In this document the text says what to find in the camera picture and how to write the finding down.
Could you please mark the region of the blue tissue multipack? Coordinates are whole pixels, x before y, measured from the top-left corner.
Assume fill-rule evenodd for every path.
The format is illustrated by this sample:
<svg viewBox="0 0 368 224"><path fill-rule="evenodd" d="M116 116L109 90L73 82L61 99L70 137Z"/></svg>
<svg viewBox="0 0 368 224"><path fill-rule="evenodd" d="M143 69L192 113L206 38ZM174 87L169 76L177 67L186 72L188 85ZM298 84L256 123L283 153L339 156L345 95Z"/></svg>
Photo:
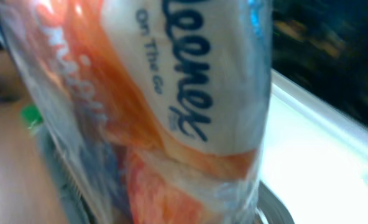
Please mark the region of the blue tissue multipack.
<svg viewBox="0 0 368 224"><path fill-rule="evenodd" d="M0 0L0 30L99 223L254 223L271 1Z"/></svg>

